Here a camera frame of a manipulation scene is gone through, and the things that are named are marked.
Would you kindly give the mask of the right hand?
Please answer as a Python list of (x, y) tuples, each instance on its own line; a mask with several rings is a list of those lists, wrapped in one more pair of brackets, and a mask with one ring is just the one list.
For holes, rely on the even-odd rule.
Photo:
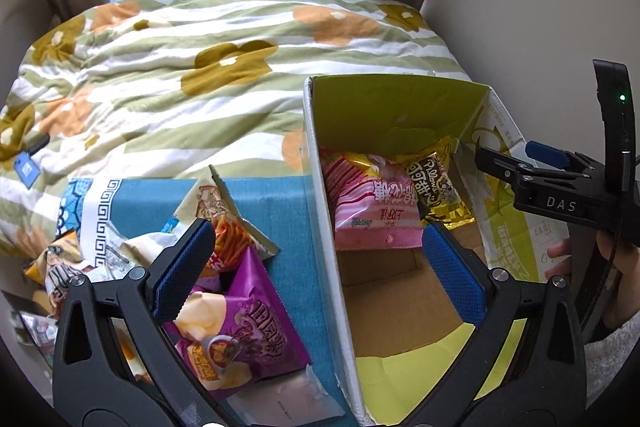
[[(603, 324), (607, 329), (619, 329), (639, 312), (639, 247), (614, 239), (608, 233), (597, 231), (596, 246), (604, 262), (605, 272), (602, 280), (608, 280), (612, 273), (616, 274), (617, 284), (602, 314)], [(549, 258), (560, 258), (553, 268), (544, 272), (550, 277), (572, 275), (572, 246), (569, 239), (561, 239), (550, 246), (546, 254)]]

